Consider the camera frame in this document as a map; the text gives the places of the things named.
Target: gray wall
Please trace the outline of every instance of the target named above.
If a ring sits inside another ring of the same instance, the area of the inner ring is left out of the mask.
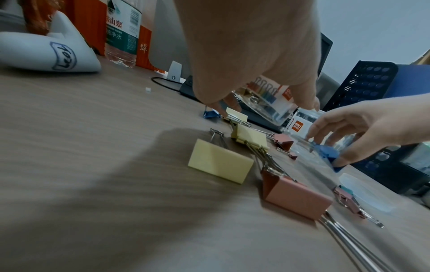
[[[333,41],[323,72],[341,83],[359,60],[409,64],[430,48],[430,0],[318,0]]]

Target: blue handwritten outline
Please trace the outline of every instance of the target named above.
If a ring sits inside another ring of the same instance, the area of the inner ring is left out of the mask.
[[[59,66],[60,65],[60,56],[58,55],[58,53],[57,53],[57,50],[55,50],[55,48],[53,47],[53,44],[58,44],[58,45],[62,45],[62,46],[65,46],[65,47],[67,47],[68,49],[70,49],[70,51],[73,53],[73,56],[75,57],[75,64],[72,66],[72,67],[70,67],[70,68],[67,68],[67,69],[56,69],[55,67],[57,67],[57,66]],[[68,70],[71,70],[71,69],[73,69],[73,68],[75,68],[75,66],[76,66],[76,64],[77,64],[77,57],[76,57],[76,55],[75,55],[75,52],[73,52],[73,50],[70,48],[70,47],[68,47],[67,45],[65,45],[65,44],[62,44],[62,43],[56,43],[56,42],[50,42],[49,43],[49,45],[52,47],[52,49],[54,50],[54,52],[55,52],[55,55],[57,56],[57,61],[56,61],[56,63],[55,63],[55,65],[52,67],[52,70],[54,70],[54,71],[68,71]]]

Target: wooden desk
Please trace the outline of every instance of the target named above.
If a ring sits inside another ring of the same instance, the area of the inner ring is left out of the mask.
[[[196,139],[227,123],[153,72],[100,60],[90,75],[0,68],[0,271],[360,270],[322,225],[262,202],[257,167],[242,186],[187,167]],[[338,183],[310,154],[272,154],[327,195]],[[333,216],[399,271],[429,271],[429,210],[344,171],[397,209],[364,206],[386,229],[337,204]]]

